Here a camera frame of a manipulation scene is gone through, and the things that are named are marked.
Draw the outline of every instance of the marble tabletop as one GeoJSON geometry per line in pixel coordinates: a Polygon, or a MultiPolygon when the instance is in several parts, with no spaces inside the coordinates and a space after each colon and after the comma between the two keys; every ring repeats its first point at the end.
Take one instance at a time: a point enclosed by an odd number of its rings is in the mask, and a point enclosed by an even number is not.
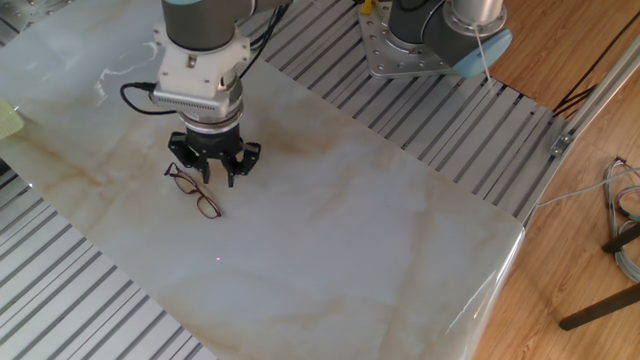
{"type": "Polygon", "coordinates": [[[0,157],[222,360],[470,358],[519,222],[261,61],[241,122],[260,162],[233,189],[212,162],[224,216],[204,218],[163,176],[180,121],[118,96],[155,79],[161,19],[86,0],[10,43],[0,97],[26,125],[0,157]]]}

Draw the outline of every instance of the metal mounting plate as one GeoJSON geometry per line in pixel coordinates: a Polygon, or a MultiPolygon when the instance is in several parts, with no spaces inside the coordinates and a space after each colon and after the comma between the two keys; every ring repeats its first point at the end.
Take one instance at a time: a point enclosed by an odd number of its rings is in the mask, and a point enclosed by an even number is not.
{"type": "Polygon", "coordinates": [[[410,78],[453,73],[449,66],[424,45],[415,46],[408,51],[392,45],[394,39],[388,26],[390,12],[390,3],[379,2],[375,3],[369,15],[358,12],[362,42],[374,78],[410,78]]]}

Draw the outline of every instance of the cable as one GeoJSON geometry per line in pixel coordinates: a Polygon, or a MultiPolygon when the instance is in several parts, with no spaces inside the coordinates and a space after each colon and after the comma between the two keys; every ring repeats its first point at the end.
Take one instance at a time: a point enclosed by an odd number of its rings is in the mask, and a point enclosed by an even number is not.
{"type": "Polygon", "coordinates": [[[565,198],[568,198],[568,197],[571,197],[571,196],[575,196],[575,195],[579,195],[579,194],[582,194],[582,193],[586,193],[587,191],[591,191],[593,189],[597,189],[598,187],[600,187],[602,185],[609,184],[611,181],[613,181],[613,180],[615,180],[617,178],[620,178],[622,176],[625,176],[625,175],[631,174],[631,173],[635,173],[635,172],[640,172],[640,168],[633,168],[633,169],[630,169],[630,170],[627,170],[627,171],[623,171],[623,172],[621,172],[619,174],[616,174],[616,175],[614,175],[612,177],[608,177],[607,179],[602,180],[599,183],[591,185],[591,186],[589,186],[587,188],[576,190],[576,191],[570,192],[568,194],[560,195],[560,196],[558,196],[556,198],[553,198],[553,199],[551,199],[549,201],[543,202],[542,204],[538,204],[537,207],[547,206],[547,205],[552,204],[552,203],[554,203],[554,202],[556,202],[558,200],[562,200],[562,199],[565,199],[565,198]]]}
{"type": "Polygon", "coordinates": [[[151,115],[151,116],[157,116],[157,115],[171,115],[171,114],[175,114],[176,111],[175,110],[170,110],[170,111],[147,111],[147,110],[142,110],[139,107],[135,106],[130,100],[129,98],[127,98],[127,94],[125,93],[125,91],[129,88],[134,88],[134,89],[138,89],[138,90],[142,90],[142,91],[146,91],[147,93],[151,94],[153,93],[153,90],[155,90],[156,88],[156,84],[154,83],[126,83],[124,85],[122,85],[120,87],[120,96],[122,97],[122,100],[129,105],[130,108],[132,108],[134,111],[143,114],[143,115],[151,115]]]}
{"type": "Polygon", "coordinates": [[[241,79],[247,74],[247,72],[249,71],[249,69],[251,69],[253,64],[256,63],[260,55],[262,55],[262,52],[264,51],[265,47],[267,46],[267,43],[269,42],[269,40],[271,39],[271,36],[273,35],[273,31],[275,30],[276,26],[278,26],[278,23],[280,23],[280,20],[282,20],[284,15],[287,13],[287,10],[289,10],[289,5],[279,6],[273,11],[273,15],[271,16],[271,20],[269,21],[269,26],[267,27],[267,30],[265,30],[265,32],[258,37],[258,39],[261,38],[261,40],[259,40],[260,45],[258,48],[258,52],[253,57],[249,65],[247,65],[244,71],[242,71],[242,73],[240,74],[241,79]]]}
{"type": "Polygon", "coordinates": [[[618,211],[620,211],[620,213],[623,216],[628,217],[629,219],[633,220],[633,221],[637,221],[640,222],[640,215],[635,215],[630,213],[627,209],[624,208],[624,205],[622,204],[622,200],[629,194],[633,194],[633,193],[640,193],[640,186],[638,185],[634,185],[634,186],[629,186],[627,188],[625,188],[624,190],[620,191],[618,193],[618,195],[616,196],[616,206],[618,207],[618,211]]]}
{"type": "Polygon", "coordinates": [[[480,49],[480,56],[482,57],[482,65],[484,65],[484,71],[487,74],[487,82],[489,83],[489,90],[491,91],[491,93],[493,94],[494,97],[497,96],[493,85],[495,85],[495,82],[492,82],[491,79],[491,75],[489,74],[489,66],[487,65],[487,58],[484,56],[484,49],[482,48],[482,41],[480,40],[480,33],[478,32],[478,27],[480,25],[474,26],[473,30],[476,33],[476,39],[478,40],[478,49],[480,49]]]}
{"type": "MultiPolygon", "coordinates": [[[[617,166],[626,166],[626,167],[630,167],[627,164],[625,164],[624,162],[620,161],[620,160],[616,160],[613,164],[611,164],[611,166],[609,167],[609,169],[607,170],[607,175],[606,175],[606,180],[613,180],[614,178],[616,178],[616,176],[612,176],[613,171],[615,170],[615,168],[617,166]]],[[[627,230],[629,228],[630,225],[634,225],[636,224],[635,221],[627,221],[624,224],[622,224],[622,226],[618,229],[618,225],[616,224],[616,208],[615,205],[613,203],[613,193],[611,192],[611,184],[610,182],[605,184],[605,195],[607,196],[607,207],[609,209],[609,225],[611,228],[611,238],[615,238],[616,236],[618,236],[619,234],[621,234],[623,231],[627,230]]],[[[624,249],[624,246],[620,249],[620,251],[616,252],[614,254],[614,258],[616,259],[616,263],[618,264],[618,267],[620,267],[620,270],[632,281],[634,282],[640,282],[640,267],[638,267],[638,265],[636,265],[633,260],[631,260],[631,258],[629,258],[629,255],[627,254],[627,252],[624,249]]]]}
{"type": "MultiPolygon", "coordinates": [[[[611,50],[611,48],[613,48],[613,45],[615,45],[615,43],[622,37],[622,35],[627,32],[627,30],[629,30],[629,28],[631,27],[631,25],[633,25],[633,23],[638,20],[638,18],[640,18],[640,11],[638,11],[638,13],[636,13],[636,15],[631,18],[631,20],[629,20],[629,22],[622,28],[622,30],[620,30],[620,32],[618,32],[618,34],[613,38],[613,40],[609,43],[609,45],[604,49],[604,51],[602,52],[602,54],[600,54],[600,56],[598,57],[598,59],[596,59],[596,61],[593,63],[593,65],[591,65],[591,67],[584,73],[584,75],[582,75],[582,77],[580,78],[580,80],[578,80],[578,82],[573,86],[573,88],[567,93],[567,95],[565,95],[565,97],[560,100],[560,102],[558,103],[558,105],[553,109],[553,112],[557,112],[558,109],[562,108],[563,106],[565,106],[569,101],[571,101],[571,99],[568,99],[571,94],[573,94],[574,91],[576,91],[576,89],[578,89],[578,87],[580,86],[580,84],[582,84],[587,77],[589,76],[589,74],[591,74],[593,72],[593,70],[596,68],[596,66],[598,66],[598,64],[600,63],[600,61],[602,61],[602,59],[605,57],[605,55],[611,50]]],[[[591,91],[593,91],[592,89],[595,88],[595,86],[593,86],[591,89],[589,89],[589,93],[591,91]]]]}

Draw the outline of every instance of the black cable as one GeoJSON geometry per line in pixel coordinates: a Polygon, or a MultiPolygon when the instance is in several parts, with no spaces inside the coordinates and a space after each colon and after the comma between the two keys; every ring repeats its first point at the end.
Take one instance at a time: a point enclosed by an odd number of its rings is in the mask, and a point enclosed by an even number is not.
{"type": "Polygon", "coordinates": [[[287,13],[288,9],[289,9],[289,5],[284,5],[284,6],[277,7],[273,11],[273,15],[271,16],[271,21],[269,21],[269,27],[267,27],[267,30],[265,30],[265,32],[263,34],[264,37],[262,38],[262,42],[260,43],[260,47],[258,49],[258,52],[253,57],[253,59],[251,60],[249,65],[247,65],[247,67],[244,69],[242,74],[240,74],[240,78],[241,79],[247,74],[247,72],[249,71],[249,69],[251,69],[253,64],[255,64],[256,61],[258,61],[258,58],[260,57],[260,55],[262,54],[262,52],[266,48],[267,43],[271,39],[271,35],[273,35],[273,31],[275,30],[276,26],[278,26],[278,23],[280,22],[280,20],[282,20],[284,15],[287,13]]]}
{"type": "Polygon", "coordinates": [[[398,0],[398,7],[400,8],[400,10],[405,11],[405,12],[412,12],[412,11],[416,11],[418,9],[420,9],[421,7],[425,6],[430,0],[423,0],[420,4],[415,5],[414,7],[406,7],[402,4],[402,0],[398,0]]]}
{"type": "Polygon", "coordinates": [[[257,38],[255,38],[254,40],[251,41],[251,47],[257,47],[259,45],[262,44],[262,41],[264,40],[264,38],[267,36],[267,34],[269,33],[270,27],[272,23],[275,23],[276,25],[280,22],[280,20],[282,20],[282,18],[284,17],[284,15],[286,14],[286,10],[283,10],[281,8],[284,8],[284,6],[278,7],[274,10],[273,15],[271,16],[271,20],[269,20],[269,26],[267,26],[267,29],[260,34],[260,36],[258,36],[257,38]]]}
{"type": "Polygon", "coordinates": [[[615,43],[622,37],[622,35],[629,30],[629,28],[631,27],[631,25],[633,25],[633,23],[638,20],[638,18],[640,17],[640,11],[638,11],[638,13],[636,13],[636,15],[631,18],[631,20],[629,20],[629,22],[622,28],[622,30],[620,30],[620,32],[618,33],[618,35],[616,35],[616,37],[613,38],[613,40],[609,43],[609,45],[607,46],[606,49],[604,49],[604,51],[602,52],[602,54],[600,54],[600,56],[598,57],[598,59],[593,63],[593,65],[591,65],[591,67],[587,70],[587,72],[584,73],[584,75],[582,75],[582,78],[580,78],[580,80],[578,80],[578,82],[574,85],[574,87],[567,93],[567,95],[565,95],[565,97],[560,100],[560,102],[558,103],[558,105],[555,107],[555,109],[553,109],[553,112],[555,113],[556,111],[558,111],[558,109],[562,108],[563,106],[565,106],[569,101],[571,101],[571,99],[569,99],[569,97],[573,94],[574,91],[576,91],[576,89],[578,89],[578,87],[584,82],[584,80],[587,78],[587,76],[589,76],[589,74],[591,74],[593,72],[593,70],[596,68],[596,66],[600,63],[600,61],[602,61],[602,59],[604,58],[604,56],[609,52],[609,50],[611,50],[611,48],[613,47],[613,45],[615,45],[615,43]]]}
{"type": "Polygon", "coordinates": [[[560,116],[560,114],[562,114],[563,112],[567,112],[568,110],[571,110],[574,106],[580,104],[581,102],[585,101],[589,95],[591,95],[591,92],[593,90],[590,90],[588,92],[582,92],[581,95],[576,95],[574,97],[571,98],[571,102],[568,103],[568,105],[563,106],[562,108],[556,110],[554,112],[554,117],[558,117],[560,116]]]}
{"type": "Polygon", "coordinates": [[[171,114],[175,114],[176,111],[175,110],[170,110],[170,111],[147,111],[147,110],[142,110],[139,107],[135,106],[130,100],[129,98],[127,98],[127,94],[125,93],[125,91],[129,88],[134,88],[134,89],[138,89],[138,90],[142,90],[142,91],[146,91],[149,94],[153,93],[153,90],[155,90],[156,88],[156,84],[154,83],[126,83],[124,85],[122,85],[120,87],[120,96],[122,97],[122,100],[129,105],[129,107],[131,109],[133,109],[134,111],[143,114],[143,115],[171,115],[171,114]]]}

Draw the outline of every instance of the gray cable bundle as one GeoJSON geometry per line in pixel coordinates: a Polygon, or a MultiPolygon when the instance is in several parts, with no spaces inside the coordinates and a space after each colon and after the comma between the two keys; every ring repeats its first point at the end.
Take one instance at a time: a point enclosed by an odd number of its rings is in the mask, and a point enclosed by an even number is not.
{"type": "MultiPolygon", "coordinates": [[[[612,177],[613,170],[617,166],[620,166],[622,164],[622,161],[616,160],[616,162],[614,162],[609,167],[609,170],[607,170],[606,179],[610,179],[612,177]]],[[[622,233],[630,226],[635,224],[635,221],[629,220],[622,224],[620,228],[618,228],[618,225],[616,223],[616,206],[614,203],[614,196],[611,193],[611,181],[606,182],[604,187],[605,193],[607,195],[607,205],[609,207],[609,225],[611,226],[611,238],[613,239],[618,236],[618,234],[622,233]]],[[[633,280],[636,283],[640,283],[640,267],[629,258],[629,255],[627,255],[627,252],[624,250],[624,246],[622,247],[622,249],[620,249],[620,251],[615,253],[614,257],[616,259],[616,263],[620,267],[620,270],[622,270],[622,272],[627,275],[629,279],[633,280]]]]}

